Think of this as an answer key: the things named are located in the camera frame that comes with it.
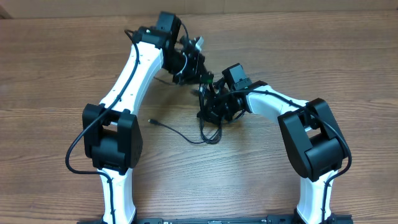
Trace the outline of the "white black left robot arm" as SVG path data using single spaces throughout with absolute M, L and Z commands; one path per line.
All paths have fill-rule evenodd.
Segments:
M 100 223 L 133 223 L 132 171 L 142 152 L 137 114 L 155 74 L 164 69 L 178 85 L 194 85 L 205 73 L 202 37 L 179 36 L 183 22 L 161 12 L 156 25 L 126 30 L 132 42 L 125 67 L 109 93 L 82 114 L 84 148 L 101 178 L 104 214 Z

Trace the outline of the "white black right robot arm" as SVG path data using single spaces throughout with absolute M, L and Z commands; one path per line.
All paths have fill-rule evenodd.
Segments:
M 330 209 L 333 181 L 349 170 L 352 154 L 325 100 L 298 100 L 264 81 L 252 82 L 239 63 L 217 82 L 204 68 L 197 75 L 201 123 L 222 127 L 248 112 L 279 125 L 289 162 L 300 176 L 300 198 L 289 223 L 353 222 L 351 215 Z

